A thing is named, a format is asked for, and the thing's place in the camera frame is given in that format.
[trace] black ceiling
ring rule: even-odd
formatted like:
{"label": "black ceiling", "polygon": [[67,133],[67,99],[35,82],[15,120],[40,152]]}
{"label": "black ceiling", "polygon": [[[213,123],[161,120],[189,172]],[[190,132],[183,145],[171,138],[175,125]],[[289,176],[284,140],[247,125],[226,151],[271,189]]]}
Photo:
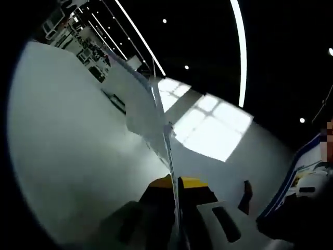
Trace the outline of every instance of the black ceiling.
{"label": "black ceiling", "polygon": [[[143,42],[114,0],[104,0],[152,69]],[[122,0],[167,77],[238,106],[240,52],[230,0]],[[244,110],[291,148],[311,139],[333,115],[332,1],[239,0],[247,43]],[[83,5],[83,17],[99,19],[126,57],[138,55],[100,0]],[[149,70],[143,65],[141,70]]]}

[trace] blue stripe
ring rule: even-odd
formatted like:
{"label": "blue stripe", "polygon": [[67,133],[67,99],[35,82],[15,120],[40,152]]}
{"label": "blue stripe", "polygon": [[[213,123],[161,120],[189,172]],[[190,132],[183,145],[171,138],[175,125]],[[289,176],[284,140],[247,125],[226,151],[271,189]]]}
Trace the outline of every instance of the blue stripe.
{"label": "blue stripe", "polygon": [[272,201],[269,203],[269,205],[265,208],[265,210],[258,216],[257,219],[263,218],[267,216],[271,211],[274,211],[276,207],[280,204],[282,199],[285,197],[288,189],[291,186],[291,182],[295,177],[296,171],[295,166],[296,163],[299,161],[299,159],[313,149],[315,146],[317,146],[320,143],[320,134],[318,134],[314,139],[312,139],[309,143],[307,143],[305,146],[303,146],[300,150],[298,150],[292,160],[290,169],[288,170],[288,173],[286,175],[285,180],[283,181],[281,187],[277,191],[276,195],[272,199]]}

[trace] black object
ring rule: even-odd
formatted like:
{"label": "black object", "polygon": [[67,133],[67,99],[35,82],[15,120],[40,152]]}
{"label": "black object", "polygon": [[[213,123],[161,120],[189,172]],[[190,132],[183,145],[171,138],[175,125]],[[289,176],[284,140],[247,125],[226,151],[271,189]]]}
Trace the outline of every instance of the black object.
{"label": "black object", "polygon": [[241,234],[226,210],[223,207],[214,207],[212,211],[219,220],[228,241],[231,243],[238,241]]}

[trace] yellow object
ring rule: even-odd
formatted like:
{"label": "yellow object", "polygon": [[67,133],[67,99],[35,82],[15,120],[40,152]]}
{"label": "yellow object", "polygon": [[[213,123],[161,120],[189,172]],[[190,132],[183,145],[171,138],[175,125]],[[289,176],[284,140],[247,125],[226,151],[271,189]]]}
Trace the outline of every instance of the yellow object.
{"label": "yellow object", "polygon": [[[206,183],[202,183],[199,179],[191,178],[191,177],[182,177],[184,188],[185,189],[192,189],[192,188],[201,188],[204,186],[208,186]],[[168,174],[167,176],[156,179],[153,182],[150,183],[150,187],[155,188],[166,188],[171,189],[172,188],[172,182],[171,182],[171,176]]]}

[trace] leg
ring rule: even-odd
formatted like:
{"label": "leg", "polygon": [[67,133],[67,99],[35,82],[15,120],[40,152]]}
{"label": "leg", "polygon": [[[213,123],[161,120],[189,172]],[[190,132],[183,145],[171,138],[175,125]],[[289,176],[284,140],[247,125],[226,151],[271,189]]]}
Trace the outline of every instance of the leg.
{"label": "leg", "polygon": [[244,195],[238,205],[238,209],[243,211],[247,215],[249,215],[250,200],[251,200],[252,196],[253,196],[252,186],[249,181],[245,181],[244,182]]}

